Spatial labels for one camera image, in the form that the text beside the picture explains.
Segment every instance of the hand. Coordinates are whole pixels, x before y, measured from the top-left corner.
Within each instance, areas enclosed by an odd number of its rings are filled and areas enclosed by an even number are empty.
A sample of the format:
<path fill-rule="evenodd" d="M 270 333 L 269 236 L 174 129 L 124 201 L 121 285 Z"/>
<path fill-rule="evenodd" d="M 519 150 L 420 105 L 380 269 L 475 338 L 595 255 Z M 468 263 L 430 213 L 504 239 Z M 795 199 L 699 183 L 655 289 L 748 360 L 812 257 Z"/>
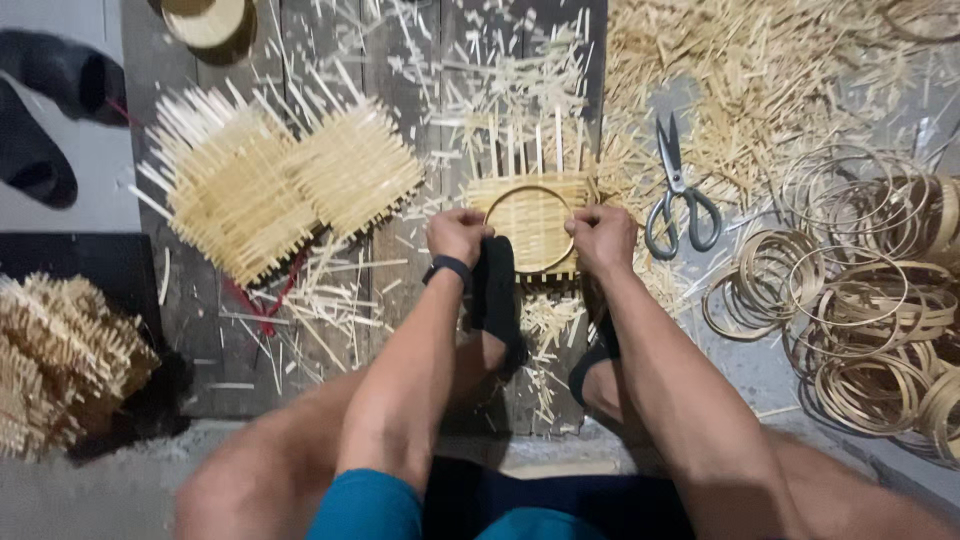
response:
<path fill-rule="evenodd" d="M 484 213 L 471 209 L 453 209 L 430 218 L 426 227 L 426 245 L 430 257 L 446 255 L 471 269 L 480 258 L 480 240 L 493 236 L 493 227 L 484 225 Z"/>
<path fill-rule="evenodd" d="M 623 271 L 634 274 L 636 221 L 627 210 L 590 205 L 574 211 L 564 229 L 584 269 L 601 282 Z"/>

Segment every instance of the black wristband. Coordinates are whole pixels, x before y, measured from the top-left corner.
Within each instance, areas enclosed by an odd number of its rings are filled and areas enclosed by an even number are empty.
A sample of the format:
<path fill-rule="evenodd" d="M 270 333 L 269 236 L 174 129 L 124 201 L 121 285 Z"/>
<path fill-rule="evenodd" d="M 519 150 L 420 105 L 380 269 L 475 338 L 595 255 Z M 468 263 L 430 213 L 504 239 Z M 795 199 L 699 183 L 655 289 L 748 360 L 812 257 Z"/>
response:
<path fill-rule="evenodd" d="M 460 276 L 460 279 L 464 281 L 464 293 L 466 294 L 470 291 L 472 274 L 470 273 L 469 267 L 463 261 L 446 255 L 438 255 L 433 259 L 430 268 L 428 268 L 426 274 L 423 275 L 423 284 L 428 284 L 430 279 L 433 278 L 433 275 L 441 268 L 449 268 L 456 272 L 457 275 Z"/>

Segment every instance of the leg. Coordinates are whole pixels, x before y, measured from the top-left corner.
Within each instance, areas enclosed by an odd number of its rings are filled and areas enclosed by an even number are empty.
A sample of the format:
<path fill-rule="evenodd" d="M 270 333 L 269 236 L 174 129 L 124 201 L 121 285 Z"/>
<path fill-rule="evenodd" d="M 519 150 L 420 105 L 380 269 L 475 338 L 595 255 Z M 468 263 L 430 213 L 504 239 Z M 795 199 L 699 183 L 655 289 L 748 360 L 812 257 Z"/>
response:
<path fill-rule="evenodd" d="M 503 362 L 480 332 L 457 348 L 454 395 Z M 333 481 L 340 429 L 366 370 L 308 390 L 217 449 L 177 493 L 178 538 L 302 538 Z"/>
<path fill-rule="evenodd" d="M 619 362 L 587 372 L 584 400 L 613 420 L 638 421 Z M 869 482 L 826 454 L 767 430 L 797 509 L 815 538 L 956 538 L 956 531 L 906 497 Z"/>

